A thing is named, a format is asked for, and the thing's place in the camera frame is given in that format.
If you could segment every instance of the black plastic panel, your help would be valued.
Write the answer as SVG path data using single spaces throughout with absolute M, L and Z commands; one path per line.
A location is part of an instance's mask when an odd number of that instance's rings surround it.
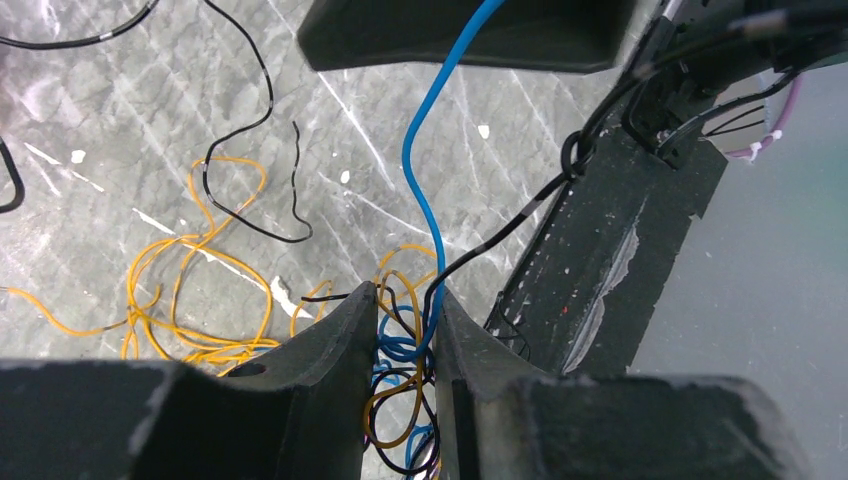
M 0 360 L 0 478 L 360 478 L 377 294 L 210 377 L 177 362 Z
M 550 375 L 500 345 L 450 294 L 443 311 L 444 478 L 810 478 L 776 405 L 749 382 Z
M 315 70 L 441 62 L 480 0 L 317 0 L 298 31 Z M 507 1 L 462 63 L 591 73 L 613 66 L 634 0 Z

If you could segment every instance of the marble floor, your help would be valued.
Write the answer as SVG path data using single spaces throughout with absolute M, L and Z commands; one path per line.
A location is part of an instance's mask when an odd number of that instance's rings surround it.
M 113 28 L 145 1 L 10 2 L 0 6 L 2 33 L 29 41 L 78 38 Z M 390 250 L 430 246 L 404 182 L 400 146 L 437 67 L 315 73 L 295 41 L 310 2 L 219 5 L 256 40 L 276 103 L 267 123 L 218 153 L 253 158 L 267 169 L 268 185 L 245 215 L 286 236 L 303 233 L 290 213 L 291 121 L 302 132 L 298 208 L 314 225 L 314 238 L 287 245 L 234 225 L 213 244 L 272 284 L 271 336 L 285 339 L 292 299 L 323 280 L 333 280 L 336 292 L 350 291 L 371 278 Z M 640 10 L 637 24 L 648 11 L 650 6 Z M 628 43 L 635 38 L 629 35 Z M 615 72 L 456 72 L 413 152 L 449 259 L 493 233 L 556 174 L 562 140 L 582 125 L 614 78 Z M 207 228 L 188 191 L 192 161 L 213 139 L 259 118 L 266 95 L 244 38 L 202 2 L 163 0 L 138 28 L 93 47 L 0 48 L 2 136 L 27 186 L 23 207 L 0 217 L 0 283 L 31 292 L 79 330 L 123 318 L 127 270 L 140 251 L 174 233 Z M 11 185 L 0 181 L 5 198 Z M 213 164 L 210 183 L 219 200 L 234 206 L 255 188 L 257 175 Z M 474 318 L 485 318 L 538 221 L 537 215 L 452 277 L 450 287 Z M 411 253 L 393 265 L 410 277 L 432 268 Z M 176 273 L 175 262 L 158 262 L 139 282 L 138 300 L 149 300 Z M 223 263 L 197 261 L 181 291 L 179 318 L 219 335 L 250 335 L 264 312 L 264 295 Z M 167 304 L 154 313 L 166 316 Z M 118 358 L 125 333 L 67 336 L 25 300 L 7 294 L 0 295 L 0 328 L 0 356 L 27 358 Z M 163 346 L 187 353 L 164 336 Z M 157 357 L 144 341 L 141 357 Z M 366 478 L 393 477 L 368 465 L 373 468 L 366 468 Z
M 0 5 L 0 33 L 30 41 L 77 38 L 112 28 L 144 1 L 7 2 Z M 640 8 L 633 32 L 655 3 Z M 401 172 L 400 146 L 437 67 L 317 74 L 294 38 L 309 1 L 220 5 L 255 38 L 276 103 L 265 125 L 219 153 L 267 169 L 268 184 L 245 215 L 286 236 L 303 233 L 290 212 L 291 121 L 302 132 L 298 208 L 314 225 L 314 238 L 287 245 L 233 225 L 213 244 L 272 284 L 270 335 L 284 340 L 293 299 L 328 279 L 335 291 L 349 291 L 399 245 L 430 245 Z M 630 34 L 628 43 L 634 40 Z M 811 75 L 785 139 L 756 165 L 728 169 L 684 244 L 633 365 L 641 372 L 753 379 L 786 413 L 821 478 L 848 470 L 845 72 L 843 65 Z M 449 259 L 495 231 L 557 172 L 559 144 L 615 76 L 456 72 L 413 151 Z M 190 166 L 213 139 L 259 118 L 267 97 L 256 60 L 231 25 L 202 2 L 163 0 L 140 27 L 101 45 L 0 48 L 0 107 L 0 135 L 28 193 L 23 207 L 0 216 L 0 285 L 33 293 L 59 320 L 83 330 L 126 316 L 127 270 L 145 246 L 206 230 L 189 194 Z M 257 181 L 249 168 L 210 169 L 212 189 L 227 205 L 243 202 Z M 9 195 L 11 185 L 0 176 L 0 198 Z M 485 318 L 538 221 L 450 280 L 475 319 Z M 159 284 L 168 291 L 178 253 L 142 277 L 140 302 Z M 432 268 L 414 253 L 394 262 L 411 277 Z M 225 336 L 254 333 L 265 293 L 245 277 L 217 261 L 196 261 L 181 292 L 180 321 Z M 159 316 L 167 316 L 167 297 Z M 2 292 L 0 329 L 0 356 L 23 358 L 115 359 L 124 334 L 65 335 L 25 300 Z M 187 353 L 162 338 L 175 355 Z M 141 345 L 142 358 L 157 357 Z M 363 473 L 396 478 L 370 456 Z

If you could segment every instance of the hole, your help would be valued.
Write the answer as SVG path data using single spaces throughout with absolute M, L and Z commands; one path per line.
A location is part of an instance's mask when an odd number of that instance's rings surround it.
M 244 365 L 239 365 L 238 367 L 230 370 L 230 373 L 227 374 L 228 377 L 252 377 L 254 375 L 259 375 L 260 373 L 265 372 L 268 368 L 261 363 L 245 363 Z

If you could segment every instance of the gray wall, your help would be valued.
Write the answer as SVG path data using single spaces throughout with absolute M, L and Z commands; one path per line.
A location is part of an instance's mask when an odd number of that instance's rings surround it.
M 848 478 L 846 80 L 812 72 L 784 138 L 731 162 L 632 366 L 753 380 L 822 479 Z

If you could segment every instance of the black metal bracket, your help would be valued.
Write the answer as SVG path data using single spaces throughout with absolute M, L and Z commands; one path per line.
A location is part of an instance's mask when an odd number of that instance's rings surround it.
M 676 16 L 687 25 L 708 13 L 707 2 L 678 3 Z M 658 7 L 625 72 L 680 34 L 665 8 Z M 678 66 L 619 102 L 585 178 L 553 201 L 510 276 L 500 312 L 489 315 L 490 332 L 506 331 L 504 322 L 519 327 L 531 362 L 551 373 L 626 371 L 689 227 L 706 212 L 727 165 L 696 133 L 667 157 L 656 155 L 664 132 L 711 106 L 707 93 Z M 523 343 L 512 342 L 513 350 Z
M 0 361 L 4 479 L 358 479 L 377 294 L 222 379 L 177 362 Z
M 722 377 L 561 377 L 450 294 L 436 338 L 442 478 L 809 478 L 774 403 Z

